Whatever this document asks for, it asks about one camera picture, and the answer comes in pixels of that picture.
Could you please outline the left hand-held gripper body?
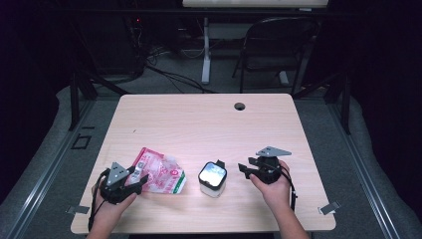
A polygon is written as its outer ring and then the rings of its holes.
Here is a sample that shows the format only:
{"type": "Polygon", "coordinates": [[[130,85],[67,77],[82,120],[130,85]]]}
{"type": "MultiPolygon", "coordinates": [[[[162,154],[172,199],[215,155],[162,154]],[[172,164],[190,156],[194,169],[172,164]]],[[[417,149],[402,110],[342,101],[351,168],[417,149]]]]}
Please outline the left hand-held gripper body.
{"type": "Polygon", "coordinates": [[[127,168],[114,162],[105,171],[105,180],[100,187],[102,198],[109,203],[118,204],[128,198],[130,194],[135,193],[133,184],[125,184],[129,176],[127,168]]]}

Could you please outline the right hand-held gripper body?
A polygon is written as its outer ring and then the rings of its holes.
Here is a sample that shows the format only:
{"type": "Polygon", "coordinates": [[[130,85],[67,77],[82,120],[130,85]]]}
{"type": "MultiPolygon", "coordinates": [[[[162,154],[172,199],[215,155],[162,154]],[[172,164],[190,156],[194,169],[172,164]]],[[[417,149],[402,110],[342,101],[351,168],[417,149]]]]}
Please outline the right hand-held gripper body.
{"type": "Polygon", "coordinates": [[[259,178],[266,184],[276,182],[281,175],[283,175],[289,182],[291,182],[290,174],[284,166],[279,163],[279,156],[291,155],[289,151],[279,149],[272,146],[266,146],[259,150],[256,155],[262,157],[264,162],[258,166],[260,172],[259,178]]]}

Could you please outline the pink and white plastic bag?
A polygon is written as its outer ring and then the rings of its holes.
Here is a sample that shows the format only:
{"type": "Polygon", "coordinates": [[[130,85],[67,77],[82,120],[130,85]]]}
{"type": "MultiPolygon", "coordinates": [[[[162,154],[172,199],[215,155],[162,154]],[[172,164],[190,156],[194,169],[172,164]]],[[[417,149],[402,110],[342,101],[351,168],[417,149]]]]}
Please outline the pink and white plastic bag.
{"type": "Polygon", "coordinates": [[[138,183],[145,175],[147,181],[142,190],[152,193],[178,194],[185,182],[185,171],[174,157],[143,147],[132,164],[134,172],[126,180],[126,185],[138,183]]]}

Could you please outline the person's left hand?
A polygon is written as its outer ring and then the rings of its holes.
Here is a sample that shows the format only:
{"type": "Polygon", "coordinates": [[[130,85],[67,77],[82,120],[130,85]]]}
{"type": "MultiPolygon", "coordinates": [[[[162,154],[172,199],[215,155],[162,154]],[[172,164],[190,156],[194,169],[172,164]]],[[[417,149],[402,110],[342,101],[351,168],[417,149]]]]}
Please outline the person's left hand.
{"type": "Polygon", "coordinates": [[[113,229],[120,220],[123,212],[135,201],[137,195],[132,193],[123,202],[112,204],[104,200],[99,194],[96,196],[95,216],[93,228],[113,229]]]}

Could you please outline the person's right hand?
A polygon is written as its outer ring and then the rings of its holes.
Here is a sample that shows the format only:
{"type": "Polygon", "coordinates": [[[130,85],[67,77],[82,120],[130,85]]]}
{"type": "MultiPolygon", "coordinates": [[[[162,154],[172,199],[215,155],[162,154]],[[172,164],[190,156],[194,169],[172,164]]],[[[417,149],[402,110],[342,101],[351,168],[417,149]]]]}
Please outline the person's right hand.
{"type": "Polygon", "coordinates": [[[276,182],[266,184],[256,175],[251,174],[250,180],[262,193],[267,205],[272,209],[290,208],[291,184],[281,175],[276,182]]]}

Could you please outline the grey metal table clip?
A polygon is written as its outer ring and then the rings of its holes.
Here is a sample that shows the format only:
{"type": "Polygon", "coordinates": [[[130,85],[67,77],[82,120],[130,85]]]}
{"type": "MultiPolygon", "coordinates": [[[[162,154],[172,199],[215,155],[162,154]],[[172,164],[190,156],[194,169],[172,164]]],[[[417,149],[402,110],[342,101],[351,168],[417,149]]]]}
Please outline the grey metal table clip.
{"type": "Polygon", "coordinates": [[[69,214],[73,214],[73,215],[75,215],[77,213],[87,214],[89,212],[89,210],[90,210],[90,208],[87,207],[87,206],[78,205],[78,206],[69,206],[68,209],[66,210],[66,212],[69,213],[69,214]]]}
{"type": "Polygon", "coordinates": [[[318,212],[323,215],[333,214],[340,207],[341,205],[337,201],[334,201],[326,206],[319,207],[318,212]]]}

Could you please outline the black metal stand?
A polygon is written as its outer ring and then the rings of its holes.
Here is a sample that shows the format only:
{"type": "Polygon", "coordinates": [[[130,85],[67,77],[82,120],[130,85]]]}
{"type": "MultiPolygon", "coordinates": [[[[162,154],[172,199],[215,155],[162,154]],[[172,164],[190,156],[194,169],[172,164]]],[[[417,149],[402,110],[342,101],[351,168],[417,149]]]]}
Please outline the black metal stand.
{"type": "Polygon", "coordinates": [[[120,96],[128,94],[128,91],[121,89],[98,74],[87,70],[75,70],[70,78],[71,124],[69,130],[73,130],[80,121],[80,95],[83,95],[89,101],[94,101],[98,97],[94,83],[100,84],[120,96]]]}
{"type": "Polygon", "coordinates": [[[317,89],[328,85],[328,89],[323,96],[323,100],[327,104],[334,104],[341,99],[340,108],[340,125],[346,134],[350,134],[349,129],[349,111],[351,98],[351,79],[347,73],[335,73],[315,84],[305,87],[303,90],[293,94],[293,98],[300,99],[304,96],[316,91],[317,89]]]}

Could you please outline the black folding chair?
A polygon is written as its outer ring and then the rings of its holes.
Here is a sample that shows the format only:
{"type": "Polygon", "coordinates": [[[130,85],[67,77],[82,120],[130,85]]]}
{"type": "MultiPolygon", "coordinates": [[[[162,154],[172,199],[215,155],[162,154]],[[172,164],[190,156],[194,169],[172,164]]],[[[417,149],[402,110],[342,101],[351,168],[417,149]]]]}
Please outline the black folding chair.
{"type": "Polygon", "coordinates": [[[291,94],[298,85],[306,44],[317,34],[319,23],[310,17],[273,17],[254,23],[246,32],[232,77],[240,72],[295,72],[291,94]]]}

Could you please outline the white desk leg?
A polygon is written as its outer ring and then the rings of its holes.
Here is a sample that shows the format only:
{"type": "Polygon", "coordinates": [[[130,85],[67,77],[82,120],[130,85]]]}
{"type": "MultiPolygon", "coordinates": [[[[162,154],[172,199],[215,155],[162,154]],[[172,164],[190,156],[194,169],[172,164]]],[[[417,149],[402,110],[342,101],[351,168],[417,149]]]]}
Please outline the white desk leg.
{"type": "Polygon", "coordinates": [[[201,83],[208,85],[210,83],[211,58],[210,58],[210,44],[209,44],[209,22],[204,19],[203,24],[203,40],[204,40],[204,59],[202,67],[201,83]]]}

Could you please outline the black equipment tower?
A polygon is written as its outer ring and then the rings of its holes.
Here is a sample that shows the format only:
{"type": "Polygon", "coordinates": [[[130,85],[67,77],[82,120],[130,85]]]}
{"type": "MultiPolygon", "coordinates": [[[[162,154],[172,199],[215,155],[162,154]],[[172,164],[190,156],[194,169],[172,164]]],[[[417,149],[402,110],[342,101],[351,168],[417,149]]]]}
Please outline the black equipment tower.
{"type": "Polygon", "coordinates": [[[112,74],[142,75],[144,60],[133,43],[133,34],[120,16],[101,16],[101,66],[112,74]]]}

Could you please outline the white desk top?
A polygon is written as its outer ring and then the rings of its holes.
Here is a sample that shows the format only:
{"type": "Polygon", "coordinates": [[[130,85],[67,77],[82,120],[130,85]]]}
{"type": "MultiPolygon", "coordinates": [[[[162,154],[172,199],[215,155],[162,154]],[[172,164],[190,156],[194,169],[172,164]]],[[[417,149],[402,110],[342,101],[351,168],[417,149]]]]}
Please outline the white desk top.
{"type": "Polygon", "coordinates": [[[325,8],[329,0],[182,0],[191,8],[325,8]]]}

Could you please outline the aluminium floor rail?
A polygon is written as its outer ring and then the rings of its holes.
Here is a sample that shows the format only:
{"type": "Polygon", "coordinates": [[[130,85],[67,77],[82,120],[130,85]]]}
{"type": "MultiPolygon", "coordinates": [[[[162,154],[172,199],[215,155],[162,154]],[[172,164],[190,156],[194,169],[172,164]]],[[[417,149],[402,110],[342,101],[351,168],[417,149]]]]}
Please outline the aluminium floor rail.
{"type": "Polygon", "coordinates": [[[339,130],[342,140],[346,144],[351,154],[351,164],[353,165],[355,174],[364,191],[365,197],[371,207],[371,210],[378,222],[378,225],[385,239],[402,239],[395,224],[392,221],[384,201],[382,200],[376,186],[372,180],[369,171],[363,161],[362,155],[354,141],[353,136],[347,133],[340,120],[340,110],[336,105],[328,104],[327,108],[334,121],[335,126],[339,130]]]}
{"type": "Polygon", "coordinates": [[[53,128],[0,204],[0,239],[85,239],[71,231],[71,211],[85,191],[100,133],[94,102],[83,104],[73,130],[68,130],[69,111],[60,108],[53,128]]]}

